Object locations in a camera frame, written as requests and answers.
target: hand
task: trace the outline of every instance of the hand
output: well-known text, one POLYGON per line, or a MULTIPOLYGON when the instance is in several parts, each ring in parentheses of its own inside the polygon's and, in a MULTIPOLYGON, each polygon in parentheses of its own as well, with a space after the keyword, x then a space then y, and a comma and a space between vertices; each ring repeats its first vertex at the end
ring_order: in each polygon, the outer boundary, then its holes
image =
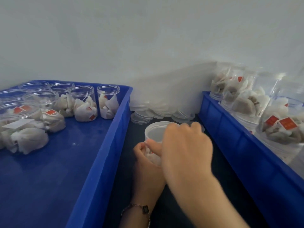
POLYGON ((152 212, 166 184, 162 168, 154 165, 145 157, 146 146, 144 142, 138 143, 133 151, 137 161, 134 169, 131 203, 148 205, 150 212, 152 212))
POLYGON ((165 179, 180 206, 195 200, 198 192, 215 180, 211 172, 212 142, 198 122, 191 127, 171 123, 162 144, 149 139, 146 145, 161 156, 165 179))

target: person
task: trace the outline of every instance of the person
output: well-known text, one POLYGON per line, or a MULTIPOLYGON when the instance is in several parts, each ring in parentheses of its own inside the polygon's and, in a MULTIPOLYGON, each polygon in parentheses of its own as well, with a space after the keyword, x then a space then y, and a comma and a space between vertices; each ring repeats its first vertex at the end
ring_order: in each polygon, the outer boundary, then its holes
POLYGON ((211 172, 213 146, 202 133, 201 125, 175 123, 168 125, 162 144, 151 139, 138 143, 133 176, 133 197, 120 221, 120 228, 147 228, 149 213, 167 183, 182 211, 195 227, 249 227, 226 197, 220 183, 211 172), (145 157, 146 148, 161 157, 156 166, 145 157))

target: blue plastic tray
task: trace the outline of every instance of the blue plastic tray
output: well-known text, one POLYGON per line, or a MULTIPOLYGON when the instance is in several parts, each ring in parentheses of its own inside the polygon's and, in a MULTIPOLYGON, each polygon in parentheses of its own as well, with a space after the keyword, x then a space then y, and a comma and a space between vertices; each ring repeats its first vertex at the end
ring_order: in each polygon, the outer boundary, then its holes
POLYGON ((50 134, 40 150, 28 155, 0 151, 0 227, 102 226, 131 115, 132 89, 120 86, 120 107, 112 120, 67 118, 66 128, 50 134))
POLYGON ((304 227, 304 180, 203 92, 199 117, 270 227, 304 227))

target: black table surface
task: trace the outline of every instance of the black table surface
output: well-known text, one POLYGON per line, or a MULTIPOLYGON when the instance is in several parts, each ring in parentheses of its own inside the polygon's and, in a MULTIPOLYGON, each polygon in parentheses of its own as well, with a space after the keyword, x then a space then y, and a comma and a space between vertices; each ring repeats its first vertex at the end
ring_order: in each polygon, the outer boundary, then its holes
MULTIPOLYGON (((164 118, 153 119, 149 124, 159 121, 173 122, 171 118, 164 118)), ((197 117, 194 119, 194 121, 201 123, 197 117)), ((133 165, 135 162, 135 156, 132 149, 137 143, 145 140, 144 131, 149 124, 136 125, 131 121, 129 122, 124 147, 121 152, 112 193, 104 220, 104 228, 118 227, 121 211, 130 203, 133 165)), ((212 143, 212 171, 215 177, 221 183, 227 197, 251 228, 268 227, 264 217, 256 207, 253 199, 250 197, 237 175, 234 173, 228 161, 213 140, 212 143)), ((165 187, 153 210, 150 227, 194 227, 178 206, 168 186, 165 187)))

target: white wall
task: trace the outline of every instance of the white wall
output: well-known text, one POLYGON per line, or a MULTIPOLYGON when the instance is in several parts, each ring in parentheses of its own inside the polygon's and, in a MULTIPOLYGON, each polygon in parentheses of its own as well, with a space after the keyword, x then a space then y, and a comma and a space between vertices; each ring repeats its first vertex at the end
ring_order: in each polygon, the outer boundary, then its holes
POLYGON ((159 92, 179 70, 193 89, 209 84, 197 70, 206 59, 297 75, 303 19, 304 0, 0 0, 0 88, 40 78, 145 89, 153 80, 159 92))

